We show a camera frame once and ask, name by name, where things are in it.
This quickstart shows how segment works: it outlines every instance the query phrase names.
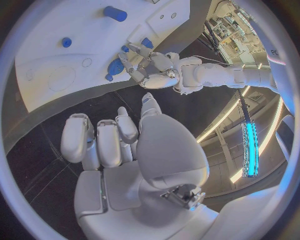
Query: black floor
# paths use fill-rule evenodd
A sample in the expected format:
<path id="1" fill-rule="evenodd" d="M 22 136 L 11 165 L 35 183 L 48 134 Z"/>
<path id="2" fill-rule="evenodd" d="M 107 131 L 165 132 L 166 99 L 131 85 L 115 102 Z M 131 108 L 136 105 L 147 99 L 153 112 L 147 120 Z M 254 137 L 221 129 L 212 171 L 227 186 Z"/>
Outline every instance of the black floor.
<path id="1" fill-rule="evenodd" d="M 221 61 L 198 40 L 180 55 L 181 58 L 202 55 Z M 73 204 L 77 179 L 83 168 L 81 163 L 67 162 L 60 153 L 60 141 L 66 120 L 71 114 L 85 113 L 96 127 L 100 120 L 114 119 L 118 108 L 123 106 L 137 125 L 140 120 L 141 100 L 147 92 L 137 85 L 70 107 L 36 126 L 8 153 L 11 171 L 25 198 L 51 227 L 67 239 L 86 238 L 77 224 Z M 149 92 L 153 94 L 164 114 L 184 124 L 195 137 L 212 122 L 234 94 L 234 90 L 226 86 L 205 87 L 189 95 L 180 95 L 172 88 Z M 13 228 L 15 224 L 16 220 L 7 225 L 8 228 Z"/>

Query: white curved panel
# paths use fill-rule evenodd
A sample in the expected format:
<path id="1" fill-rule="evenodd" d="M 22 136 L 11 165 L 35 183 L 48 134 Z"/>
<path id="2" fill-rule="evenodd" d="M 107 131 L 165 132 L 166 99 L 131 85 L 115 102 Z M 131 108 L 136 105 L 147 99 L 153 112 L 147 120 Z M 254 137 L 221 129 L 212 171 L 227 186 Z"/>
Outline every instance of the white curved panel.
<path id="1" fill-rule="evenodd" d="M 118 22 L 104 16 L 107 6 L 127 12 L 127 19 Z M 171 18 L 171 12 L 176 12 L 176 17 Z M 139 44 L 147 37 L 155 48 L 189 17 L 190 0 L 160 0 L 156 4 L 145 0 L 63 0 L 36 25 L 15 57 L 27 110 L 109 84 L 105 79 L 108 65 L 123 45 Z M 70 47 L 62 46 L 64 37 L 72 40 Z M 135 66 L 142 59 L 132 51 L 128 56 Z M 112 83 L 129 78 L 124 70 Z"/>

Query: robotic arm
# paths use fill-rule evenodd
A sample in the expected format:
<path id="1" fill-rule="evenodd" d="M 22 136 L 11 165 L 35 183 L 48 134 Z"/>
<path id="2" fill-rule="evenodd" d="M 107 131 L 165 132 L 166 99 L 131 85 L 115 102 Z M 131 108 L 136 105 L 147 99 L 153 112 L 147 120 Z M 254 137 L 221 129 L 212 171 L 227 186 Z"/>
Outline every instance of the robotic arm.
<path id="1" fill-rule="evenodd" d="M 126 53 L 120 53 L 127 73 L 145 89 L 162 89 L 173 86 L 180 94 L 190 94 L 203 87 L 243 88 L 246 85 L 265 87 L 277 93 L 277 87 L 269 69 L 251 69 L 240 66 L 223 67 L 215 63 L 202 63 L 198 57 L 179 58 L 178 53 L 162 54 L 149 48 L 129 44 L 129 48 L 143 56 L 137 69 L 129 62 Z M 145 67 L 154 65 L 160 73 L 147 74 Z"/>

